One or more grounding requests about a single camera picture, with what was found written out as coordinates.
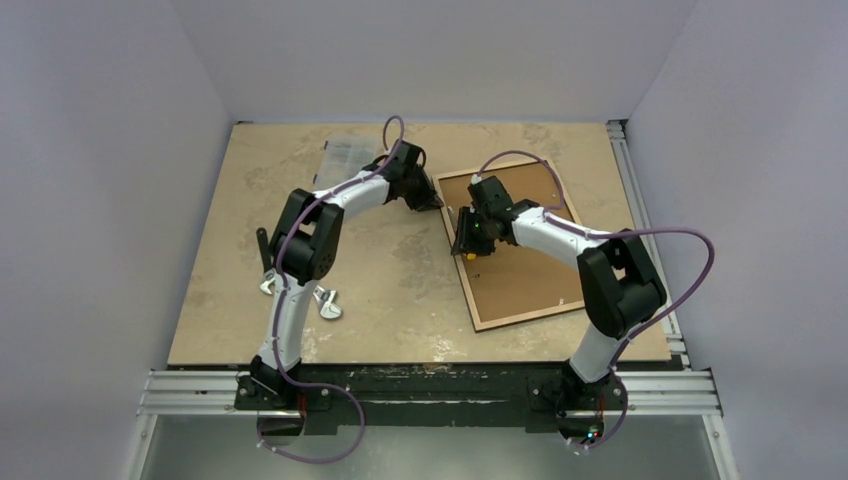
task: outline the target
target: wrench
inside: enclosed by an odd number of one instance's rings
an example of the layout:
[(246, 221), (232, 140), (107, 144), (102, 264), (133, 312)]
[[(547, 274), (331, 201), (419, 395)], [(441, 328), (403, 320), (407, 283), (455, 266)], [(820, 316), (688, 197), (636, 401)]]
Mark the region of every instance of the wrench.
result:
[(312, 297), (318, 302), (318, 313), (325, 320), (335, 320), (342, 316), (342, 307), (333, 303), (338, 292), (317, 285), (312, 292)]
[[(274, 291), (271, 290), (273, 285), (274, 270), (268, 270), (265, 272), (264, 280), (259, 284), (259, 289), (266, 295), (273, 295)], [(320, 285), (315, 287), (312, 297), (315, 299), (315, 303), (318, 304), (318, 313), (321, 315), (321, 318), (335, 320), (342, 316), (342, 307), (333, 302), (337, 295), (338, 292), (335, 290), (330, 290)]]

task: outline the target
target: table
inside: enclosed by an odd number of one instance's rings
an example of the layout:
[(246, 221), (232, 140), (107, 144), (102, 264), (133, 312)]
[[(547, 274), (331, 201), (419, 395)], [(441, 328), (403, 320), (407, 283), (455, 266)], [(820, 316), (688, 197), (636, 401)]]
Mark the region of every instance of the table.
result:
[[(311, 189), (332, 133), (378, 137), (377, 124), (240, 124), (233, 128), (177, 324), (168, 363), (246, 364), (268, 327), (271, 297), (259, 291), (255, 231), (276, 225), (289, 192)], [(390, 129), (394, 138), (396, 129)], [(507, 149), (553, 161), (583, 222), (633, 227), (603, 124), (411, 124), (407, 141), (427, 151), (429, 174), (479, 166)], [(564, 360), (588, 325), (585, 311), (475, 333), (438, 211), (402, 201), (372, 209), (343, 230), (336, 263), (321, 284), (339, 290), (344, 316), (310, 310), (308, 363)], [(667, 360), (660, 325), (624, 360)]]

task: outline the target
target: cork board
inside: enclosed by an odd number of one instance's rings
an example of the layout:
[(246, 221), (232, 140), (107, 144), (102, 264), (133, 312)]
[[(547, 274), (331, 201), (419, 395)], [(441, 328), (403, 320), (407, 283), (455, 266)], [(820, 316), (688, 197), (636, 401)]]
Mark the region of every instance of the cork board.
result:
[[(442, 219), (451, 245), (455, 239), (453, 215), (471, 204), (468, 184), (474, 173), (476, 170), (465, 170), (433, 178), (445, 203)], [(484, 177), (498, 177), (514, 202), (526, 198), (543, 206), (559, 203), (550, 172), (535, 161), (505, 163), (486, 173)], [(565, 207), (551, 212), (580, 223), (567, 192)], [(497, 242), (492, 255), (474, 260), (456, 255), (454, 261), (476, 331), (584, 307), (577, 271), (537, 250)]]

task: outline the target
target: black handle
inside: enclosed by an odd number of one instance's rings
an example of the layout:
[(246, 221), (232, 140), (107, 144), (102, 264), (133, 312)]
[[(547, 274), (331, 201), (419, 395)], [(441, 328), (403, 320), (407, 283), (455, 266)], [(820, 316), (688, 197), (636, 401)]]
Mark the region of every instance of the black handle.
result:
[(259, 256), (262, 257), (262, 273), (265, 273), (274, 268), (274, 262), (271, 259), (271, 245), (268, 243), (268, 232), (260, 227), (256, 229), (256, 240), (259, 242)]

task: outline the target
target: white wall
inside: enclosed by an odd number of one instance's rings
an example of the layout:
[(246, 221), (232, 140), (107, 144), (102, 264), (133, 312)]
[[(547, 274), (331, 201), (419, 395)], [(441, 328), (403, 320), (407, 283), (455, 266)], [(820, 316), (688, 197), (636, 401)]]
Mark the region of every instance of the white wall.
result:
[(228, 131), (167, 0), (2, 2), (0, 478), (118, 478)]
[(695, 0), (173, 0), (243, 120), (629, 117)]
[[(682, 309), (746, 479), (845, 478), (848, 4), (701, 0), (627, 125), (654, 225), (702, 227)], [(679, 294), (701, 247), (659, 246)]]

